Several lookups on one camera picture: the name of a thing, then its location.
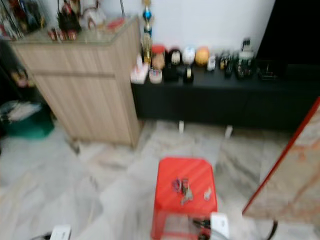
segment black tv console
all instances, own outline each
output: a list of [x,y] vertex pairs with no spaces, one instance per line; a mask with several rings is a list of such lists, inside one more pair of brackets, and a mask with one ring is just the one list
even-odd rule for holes
[[216,69],[193,67],[193,84],[131,84],[140,119],[187,121],[273,130],[295,130],[318,96],[320,80],[239,80]]

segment glass top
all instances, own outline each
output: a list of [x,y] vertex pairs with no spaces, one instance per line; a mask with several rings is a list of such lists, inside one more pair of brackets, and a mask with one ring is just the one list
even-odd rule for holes
[[82,29],[77,36],[76,40],[65,40],[65,41],[52,41],[48,35],[48,30],[50,28],[44,28],[33,32],[17,41],[13,41],[13,44],[102,44],[107,45],[113,42],[113,40],[121,33],[130,23],[136,19],[137,16],[130,16],[124,18],[124,23],[113,29],[109,30],[107,25],[114,20],[117,20],[118,17],[108,18],[106,23],[102,26],[97,27],[97,29],[89,30]]

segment white wall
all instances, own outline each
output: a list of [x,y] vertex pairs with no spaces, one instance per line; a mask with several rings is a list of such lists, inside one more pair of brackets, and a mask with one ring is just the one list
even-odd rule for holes
[[[251,37],[255,51],[264,36],[275,0],[152,0],[154,43],[168,48],[206,45],[239,49]],[[123,0],[126,14],[142,15],[142,0]],[[104,0],[107,13],[121,13],[120,0]]]

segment trophy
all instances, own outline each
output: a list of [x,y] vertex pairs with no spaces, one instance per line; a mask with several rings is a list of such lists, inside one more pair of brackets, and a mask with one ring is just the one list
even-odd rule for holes
[[149,6],[151,4],[151,0],[142,0],[144,4],[144,11],[142,14],[143,20],[144,20],[144,32],[149,34],[150,37],[152,36],[152,23],[154,21],[154,17],[152,16],[152,13],[149,9]]
[[141,39],[141,45],[143,49],[143,61],[145,64],[151,65],[151,46],[152,40],[149,33],[145,32]]

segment floor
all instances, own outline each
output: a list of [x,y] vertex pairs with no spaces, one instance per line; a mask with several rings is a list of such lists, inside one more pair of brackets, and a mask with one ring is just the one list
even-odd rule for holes
[[[70,224],[72,240],[149,240],[158,162],[165,156],[206,158],[214,168],[220,212],[231,240],[260,240],[271,221],[242,217],[290,135],[147,122],[135,150],[82,143],[76,155],[56,127],[41,141],[5,138],[0,157],[0,239],[28,240]],[[312,225],[279,225],[275,240],[316,240]]]

